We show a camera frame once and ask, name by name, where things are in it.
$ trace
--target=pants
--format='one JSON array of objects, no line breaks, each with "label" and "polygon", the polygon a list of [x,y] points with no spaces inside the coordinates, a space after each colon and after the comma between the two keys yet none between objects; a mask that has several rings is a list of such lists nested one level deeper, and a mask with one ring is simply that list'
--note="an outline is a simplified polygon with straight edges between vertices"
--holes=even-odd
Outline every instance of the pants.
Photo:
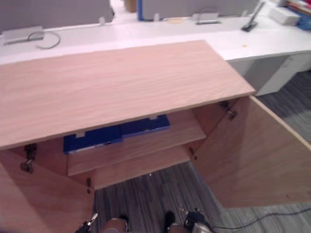
[{"label": "pants", "polygon": [[[124,233],[126,232],[126,221],[120,218],[110,219],[104,226],[103,233]],[[169,230],[169,233],[189,233],[182,225],[174,223]]]}]

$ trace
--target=black shoe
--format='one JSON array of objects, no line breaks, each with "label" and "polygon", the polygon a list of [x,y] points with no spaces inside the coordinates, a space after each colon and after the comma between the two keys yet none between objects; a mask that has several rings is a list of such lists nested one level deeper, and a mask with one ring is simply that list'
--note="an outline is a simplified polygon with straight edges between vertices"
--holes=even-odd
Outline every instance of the black shoe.
[{"label": "black shoe", "polygon": [[169,227],[175,223],[175,214],[172,211],[168,211],[164,217],[164,233],[169,232]]},{"label": "black shoe", "polygon": [[129,221],[129,218],[127,215],[120,215],[119,218],[123,219],[126,221],[126,224],[127,224],[127,231],[126,232],[129,232],[129,229],[128,229],[128,221]]}]

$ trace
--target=door hinge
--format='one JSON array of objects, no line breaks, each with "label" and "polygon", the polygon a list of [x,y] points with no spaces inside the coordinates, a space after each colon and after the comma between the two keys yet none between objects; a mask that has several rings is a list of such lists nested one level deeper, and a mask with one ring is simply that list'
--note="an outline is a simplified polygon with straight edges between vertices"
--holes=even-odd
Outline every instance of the door hinge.
[{"label": "door hinge", "polygon": [[91,188],[92,188],[92,180],[91,180],[90,177],[87,178],[86,185],[87,185],[87,193],[90,194],[91,193]]},{"label": "door hinge", "polygon": [[188,150],[189,150],[189,152],[190,152],[190,154],[191,154],[190,158],[191,158],[191,159],[194,159],[194,160],[197,160],[198,157],[194,154],[193,148],[192,148],[192,147],[189,147]]},{"label": "door hinge", "polygon": [[21,163],[19,168],[22,171],[28,172],[32,174],[34,172],[33,161],[35,160],[35,156],[37,153],[37,144],[29,144],[24,147],[24,152],[26,154],[27,161],[25,163]]},{"label": "door hinge", "polygon": [[237,111],[230,108],[228,101],[220,102],[219,106],[229,115],[229,120],[233,120],[238,115]]}]

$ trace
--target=gray carpet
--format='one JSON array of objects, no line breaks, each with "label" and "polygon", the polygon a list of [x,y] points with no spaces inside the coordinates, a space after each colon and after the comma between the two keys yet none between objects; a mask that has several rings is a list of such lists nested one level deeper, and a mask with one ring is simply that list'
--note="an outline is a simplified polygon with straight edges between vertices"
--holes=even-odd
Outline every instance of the gray carpet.
[{"label": "gray carpet", "polygon": [[[297,74],[278,93],[259,99],[310,141],[310,80],[311,73]],[[235,227],[249,223],[268,213],[291,213],[311,207],[310,203],[224,209],[213,197],[192,164],[184,163],[144,175],[96,191],[94,212],[99,213],[92,232],[101,233],[111,217],[127,214],[130,232],[161,233],[167,210],[176,214],[182,223],[180,208],[198,207],[212,226]],[[218,233],[310,233],[311,212],[296,216],[272,216],[241,230],[220,230]]]}]

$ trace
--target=open cabinet door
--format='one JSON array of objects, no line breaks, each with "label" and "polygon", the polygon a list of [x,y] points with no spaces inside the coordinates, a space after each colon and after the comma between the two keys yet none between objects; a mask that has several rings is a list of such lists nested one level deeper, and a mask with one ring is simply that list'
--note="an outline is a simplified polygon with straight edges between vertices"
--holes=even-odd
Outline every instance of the open cabinet door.
[{"label": "open cabinet door", "polygon": [[93,192],[35,164],[19,170],[21,156],[0,152],[0,229],[15,233],[74,233],[91,217]]},{"label": "open cabinet door", "polygon": [[311,147],[255,97],[241,98],[192,162],[224,207],[311,200]]}]

